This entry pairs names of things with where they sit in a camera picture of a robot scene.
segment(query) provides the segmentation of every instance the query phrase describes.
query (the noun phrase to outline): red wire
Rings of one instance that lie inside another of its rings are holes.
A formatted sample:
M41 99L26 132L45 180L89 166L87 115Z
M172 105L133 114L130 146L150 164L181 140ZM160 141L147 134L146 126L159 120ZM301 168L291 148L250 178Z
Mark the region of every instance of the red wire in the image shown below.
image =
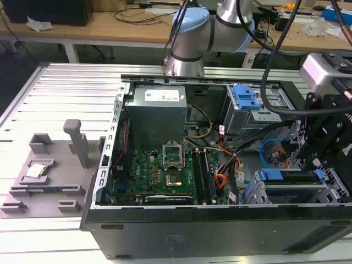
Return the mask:
M119 158L117 159L114 167L116 167L117 164L119 163L119 161L121 160L121 158L123 156L123 152L124 152L124 150L126 148L126 133L127 133L127 121L125 123L125 129L123 131L123 148L122 148L121 154L120 154Z

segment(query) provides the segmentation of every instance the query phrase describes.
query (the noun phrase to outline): aluminum extrusion table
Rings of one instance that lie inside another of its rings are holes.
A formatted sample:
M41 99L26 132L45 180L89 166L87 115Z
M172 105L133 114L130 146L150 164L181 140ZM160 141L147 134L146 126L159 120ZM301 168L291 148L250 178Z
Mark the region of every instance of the aluminum extrusion table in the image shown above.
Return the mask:
M206 77L260 80L263 70L206 68ZM81 131L97 140L109 117L121 74L162 75L158 66L50 64L38 68L0 117L0 205L30 151L33 132L67 139L67 118L79 118ZM273 70L271 80L292 81L302 95L309 91L297 71ZM80 218L0 219L0 263L131 263L106 260ZM238 256L136 260L135 263L352 263L352 235L309 255Z

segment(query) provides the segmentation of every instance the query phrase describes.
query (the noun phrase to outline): blue tab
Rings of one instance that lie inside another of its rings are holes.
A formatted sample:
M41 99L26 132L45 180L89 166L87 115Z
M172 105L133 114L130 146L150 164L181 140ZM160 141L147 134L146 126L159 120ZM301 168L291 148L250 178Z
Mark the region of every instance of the blue tab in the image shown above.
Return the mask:
M260 179L261 180L266 180L267 178L266 178L266 173L263 171L263 170L261 170L260 172L259 172L259 177L260 177Z
M278 169L262 169L264 171L267 180L283 180L281 171Z
M251 192L252 189L253 189L253 185L250 185L248 187L246 193L242 196L241 204L244 202L244 200L246 200L247 196L249 195L249 193Z
M315 171L315 173L317 174L317 176L318 176L318 178L319 178L319 180L320 180L321 182L324 182L324 181L325 181L325 173L324 173L322 170L317 169L317 170Z
M234 85L233 95L236 97L240 109L259 110L262 108L255 100L255 93L247 85Z

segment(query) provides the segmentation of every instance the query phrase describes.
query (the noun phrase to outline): black computer case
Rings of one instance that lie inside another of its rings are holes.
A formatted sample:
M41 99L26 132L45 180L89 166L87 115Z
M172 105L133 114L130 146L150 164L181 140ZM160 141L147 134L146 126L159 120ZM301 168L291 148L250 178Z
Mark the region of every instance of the black computer case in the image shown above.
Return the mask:
M86 26L93 16L92 0L2 0L12 23L25 23L27 16L41 22Z

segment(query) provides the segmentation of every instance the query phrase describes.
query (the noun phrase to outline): sticker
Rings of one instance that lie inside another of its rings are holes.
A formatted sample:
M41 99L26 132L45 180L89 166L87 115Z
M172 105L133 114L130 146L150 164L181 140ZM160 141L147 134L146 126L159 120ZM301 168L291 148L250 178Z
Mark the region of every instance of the sticker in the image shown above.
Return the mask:
M231 201L233 201L234 203L237 202L237 197L236 195L233 194L233 192L229 193L229 198L231 199Z
M32 190L28 190L30 193L44 193L43 189L32 189Z
M220 133L220 135L225 135L225 126L224 125L219 126L219 133Z
M238 181L241 183L244 183L244 173L243 172L238 173Z
M146 90L146 102L179 102L178 90Z

